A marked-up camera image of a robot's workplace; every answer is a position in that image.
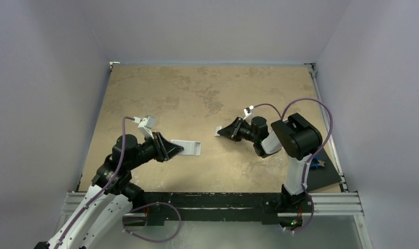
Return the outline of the white battery cover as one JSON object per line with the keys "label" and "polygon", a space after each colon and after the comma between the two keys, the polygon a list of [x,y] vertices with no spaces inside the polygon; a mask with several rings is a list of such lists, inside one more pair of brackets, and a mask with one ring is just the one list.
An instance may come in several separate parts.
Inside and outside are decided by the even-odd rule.
{"label": "white battery cover", "polygon": [[214,136],[221,136],[220,133],[219,133],[221,130],[222,130],[222,126],[217,126],[215,128]]}

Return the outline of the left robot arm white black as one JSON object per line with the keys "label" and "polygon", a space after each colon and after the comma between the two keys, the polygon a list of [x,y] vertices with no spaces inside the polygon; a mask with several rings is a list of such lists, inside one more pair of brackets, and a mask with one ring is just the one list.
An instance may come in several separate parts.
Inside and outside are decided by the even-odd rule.
{"label": "left robot arm white black", "polygon": [[183,146],[159,132],[142,144],[134,135],[120,136],[74,213],[51,239],[38,242],[35,248],[95,248],[125,214],[150,207],[144,190],[131,183],[131,170],[150,160],[168,161],[183,151]]}

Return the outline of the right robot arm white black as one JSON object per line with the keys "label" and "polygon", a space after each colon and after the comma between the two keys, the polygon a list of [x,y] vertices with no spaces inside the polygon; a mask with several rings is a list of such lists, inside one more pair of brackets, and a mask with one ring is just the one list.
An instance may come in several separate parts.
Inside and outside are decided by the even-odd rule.
{"label": "right robot arm white black", "polygon": [[271,123],[271,128],[268,129],[267,120],[261,116],[250,120],[237,117],[228,126],[217,127],[215,134],[234,142],[253,143],[255,153],[261,158],[284,150],[289,156],[288,176],[275,208],[293,211],[306,196],[308,168],[322,145],[322,135],[299,113]]}

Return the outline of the white remote control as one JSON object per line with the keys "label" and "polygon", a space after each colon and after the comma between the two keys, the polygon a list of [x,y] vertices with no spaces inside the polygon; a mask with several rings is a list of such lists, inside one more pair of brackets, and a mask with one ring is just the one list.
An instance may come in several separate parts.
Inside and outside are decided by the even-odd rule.
{"label": "white remote control", "polygon": [[171,142],[183,147],[179,153],[180,156],[200,156],[201,154],[201,142],[185,140],[171,140]]}

